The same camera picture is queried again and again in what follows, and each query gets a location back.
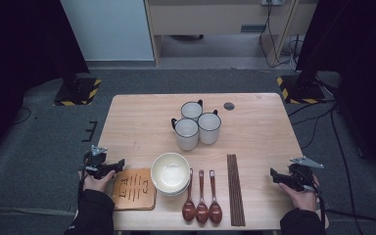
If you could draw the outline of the person's right hand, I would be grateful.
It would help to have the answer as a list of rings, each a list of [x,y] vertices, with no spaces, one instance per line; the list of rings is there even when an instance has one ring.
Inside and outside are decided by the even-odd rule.
[[[295,191],[284,183],[279,183],[279,187],[291,198],[295,208],[303,211],[315,212],[317,197],[313,191]]]

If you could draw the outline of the white cabinet panel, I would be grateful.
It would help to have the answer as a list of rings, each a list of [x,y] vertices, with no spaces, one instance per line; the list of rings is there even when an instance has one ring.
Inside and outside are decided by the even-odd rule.
[[[61,0],[86,61],[153,61],[144,0]]]

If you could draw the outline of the light wooden desk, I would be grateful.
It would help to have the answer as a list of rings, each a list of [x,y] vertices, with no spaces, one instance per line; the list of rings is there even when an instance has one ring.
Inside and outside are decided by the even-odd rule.
[[[307,32],[318,0],[286,0],[262,6],[261,0],[144,0],[156,63],[166,35],[258,33],[271,66],[292,35]]]

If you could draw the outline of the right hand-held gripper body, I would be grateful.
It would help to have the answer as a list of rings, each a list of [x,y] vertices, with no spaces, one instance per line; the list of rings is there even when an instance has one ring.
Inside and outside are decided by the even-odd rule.
[[[289,172],[291,180],[287,185],[295,191],[314,191],[314,179],[312,170],[314,168],[323,169],[324,165],[307,157],[290,159]]]

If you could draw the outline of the dark object under desk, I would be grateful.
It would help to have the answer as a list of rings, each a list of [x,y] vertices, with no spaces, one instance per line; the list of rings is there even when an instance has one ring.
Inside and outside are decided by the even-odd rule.
[[[202,40],[204,35],[172,35],[171,38],[177,41],[197,41]]]

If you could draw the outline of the dark curtain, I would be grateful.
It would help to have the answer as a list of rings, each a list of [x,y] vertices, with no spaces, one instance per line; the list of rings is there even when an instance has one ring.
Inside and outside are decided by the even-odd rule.
[[[318,0],[298,70],[341,77],[338,101],[365,157],[376,160],[376,0]]]
[[[87,71],[61,0],[0,0],[0,140],[28,89],[61,78],[80,95]]]

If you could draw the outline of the white power strip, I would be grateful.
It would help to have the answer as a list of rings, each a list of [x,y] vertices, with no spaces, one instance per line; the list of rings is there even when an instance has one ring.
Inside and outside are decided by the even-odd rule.
[[[260,3],[262,6],[283,6],[285,4],[286,0],[261,0]]]

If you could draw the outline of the dark red wooden spoon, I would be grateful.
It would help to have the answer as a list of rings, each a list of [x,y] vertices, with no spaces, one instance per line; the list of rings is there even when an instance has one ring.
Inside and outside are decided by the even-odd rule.
[[[193,180],[193,169],[190,169],[190,180]],[[187,199],[182,207],[182,216],[185,221],[192,221],[196,214],[196,207],[195,204],[192,201],[192,182],[189,182],[188,188],[187,188]]]
[[[209,209],[204,200],[204,171],[199,170],[200,201],[196,207],[196,219],[200,224],[205,224],[209,219]]]
[[[213,170],[210,171],[210,180],[212,201],[209,207],[209,217],[211,222],[219,224],[222,221],[222,209],[216,199],[215,172]]]

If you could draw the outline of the person's left hand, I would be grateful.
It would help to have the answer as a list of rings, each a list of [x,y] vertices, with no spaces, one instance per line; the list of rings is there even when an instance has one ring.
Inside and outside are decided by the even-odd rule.
[[[79,177],[79,191],[94,190],[99,192],[105,192],[108,183],[116,176],[116,172],[111,170],[107,175],[101,179],[96,179],[93,175],[88,174],[86,171],[80,171]]]

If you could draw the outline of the black yellow striped stand base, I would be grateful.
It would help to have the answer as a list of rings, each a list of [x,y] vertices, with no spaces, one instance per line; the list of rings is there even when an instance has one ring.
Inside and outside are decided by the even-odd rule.
[[[77,106],[89,105],[92,103],[101,80],[99,78],[84,77],[77,78],[75,84],[62,84],[54,98],[54,106]]]
[[[298,75],[281,75],[276,81],[287,104],[315,104],[325,100],[316,82],[301,79]]]

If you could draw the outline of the row of brown wooden chopsticks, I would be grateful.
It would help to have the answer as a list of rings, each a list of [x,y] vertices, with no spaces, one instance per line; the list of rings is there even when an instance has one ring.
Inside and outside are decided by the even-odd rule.
[[[245,226],[241,183],[237,165],[237,157],[234,154],[227,156],[228,188],[230,202],[230,218],[232,226]]]

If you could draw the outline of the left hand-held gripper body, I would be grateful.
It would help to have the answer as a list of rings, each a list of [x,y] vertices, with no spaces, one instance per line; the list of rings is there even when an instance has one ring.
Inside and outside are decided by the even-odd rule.
[[[103,178],[112,171],[112,168],[105,164],[106,157],[106,148],[92,145],[90,151],[83,157],[85,171],[96,179]]]

